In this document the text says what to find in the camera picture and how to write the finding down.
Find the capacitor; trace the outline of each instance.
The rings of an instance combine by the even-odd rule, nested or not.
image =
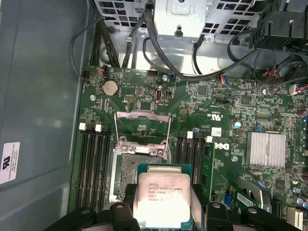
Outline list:
[[[232,127],[235,129],[240,129],[242,127],[242,124],[240,122],[235,122],[232,124]]]
[[[297,200],[299,199],[299,197],[298,196],[294,196],[294,197],[292,197],[292,201],[294,202],[294,203],[297,203]]]
[[[302,175],[303,175],[303,176],[307,176],[307,177],[308,177],[308,171],[306,171],[306,170],[302,170]]]
[[[280,88],[272,88],[269,89],[268,94],[269,95],[276,95],[279,92]]]
[[[299,205],[299,206],[302,206],[303,203],[304,203],[304,200],[302,198],[298,198],[298,200],[296,201],[296,203]]]
[[[299,197],[302,198],[304,201],[308,202],[308,196],[306,196],[305,194],[300,194]]]
[[[302,180],[303,180],[304,182],[308,182],[308,176],[302,176]]]
[[[295,115],[297,116],[297,117],[300,117],[300,116],[307,116],[308,115],[308,111],[297,111],[297,112],[295,112]]]
[[[305,201],[304,203],[303,203],[303,205],[302,205],[305,209],[308,209],[308,202],[307,201]]]
[[[301,190],[300,190],[300,188],[295,187],[295,188],[293,188],[293,192],[296,193],[296,194],[299,194],[301,192]]]

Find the screw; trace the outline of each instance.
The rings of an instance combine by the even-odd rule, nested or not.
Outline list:
[[[88,214],[88,213],[90,213],[90,210],[88,210],[88,209],[87,209],[87,210],[83,210],[83,211],[81,212],[81,214],[83,214],[83,215],[84,215],[84,214]]]
[[[162,80],[163,80],[163,81],[167,81],[167,80],[168,80],[168,76],[167,76],[167,75],[163,75],[163,76],[162,76]]]
[[[233,161],[233,162],[236,162],[236,161],[238,161],[238,157],[237,156],[235,156],[235,155],[233,155],[232,157],[231,157],[231,161]]]
[[[293,192],[299,194],[301,192],[300,188],[293,188]]]
[[[90,100],[94,101],[96,99],[95,95],[90,95]]]
[[[128,147],[127,146],[123,146],[122,147],[122,152],[126,153],[128,151]]]
[[[249,208],[248,212],[250,212],[252,214],[257,214],[257,211],[254,208]]]
[[[217,203],[213,203],[212,206],[213,206],[214,208],[220,208],[220,204],[217,204]]]
[[[163,153],[162,151],[158,151],[158,152],[157,152],[157,155],[158,155],[158,156],[163,156],[164,153]]]

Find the usb port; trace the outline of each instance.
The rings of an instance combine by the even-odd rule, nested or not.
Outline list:
[[[162,91],[161,90],[156,90],[155,100],[156,101],[161,101],[161,99],[162,99]]]

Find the metal bracket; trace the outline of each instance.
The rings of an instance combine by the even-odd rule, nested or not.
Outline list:
[[[117,126],[117,121],[120,118],[129,118],[129,119],[137,119],[139,117],[146,117],[149,120],[156,120],[156,121],[162,121],[168,123],[168,131],[167,131],[167,139],[166,139],[166,144],[164,145],[164,150],[167,151],[168,147],[168,140],[169,140],[169,133],[170,133],[170,126],[171,126],[171,116],[166,116],[166,115],[156,115],[154,112],[151,111],[145,111],[145,110],[135,110],[131,112],[115,112],[115,131],[116,131],[116,139],[118,144],[122,146],[120,137],[119,137],[119,132],[118,132],[118,126]]]

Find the electrolytic capacitor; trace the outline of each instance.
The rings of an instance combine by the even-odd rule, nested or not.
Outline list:
[[[298,205],[302,206],[303,203],[304,203],[304,200],[303,200],[302,198],[298,198],[298,200],[296,201],[296,203],[297,203]]]
[[[235,122],[232,124],[232,127],[235,128],[235,129],[240,129],[242,127],[241,123],[240,122]]]
[[[299,197],[302,198],[304,201],[308,202],[308,196],[306,196],[304,194],[300,194]]]
[[[292,201],[294,202],[294,203],[297,203],[297,200],[299,199],[299,197],[298,196],[294,196],[294,197],[292,197]]]
[[[308,182],[308,176],[302,176],[302,180]]]
[[[300,116],[307,116],[308,115],[308,111],[297,111],[297,112],[295,112],[295,115],[297,116],[297,117],[300,117]]]
[[[293,188],[293,192],[296,193],[296,194],[299,194],[301,192],[301,190],[300,190],[300,188],[295,187],[295,188]]]
[[[308,177],[308,171],[306,171],[306,170],[302,170],[302,175],[303,175],[303,176],[307,176],[307,177]]]
[[[305,209],[308,209],[308,202],[307,201],[305,201],[304,203],[303,203],[303,205],[302,205]]]

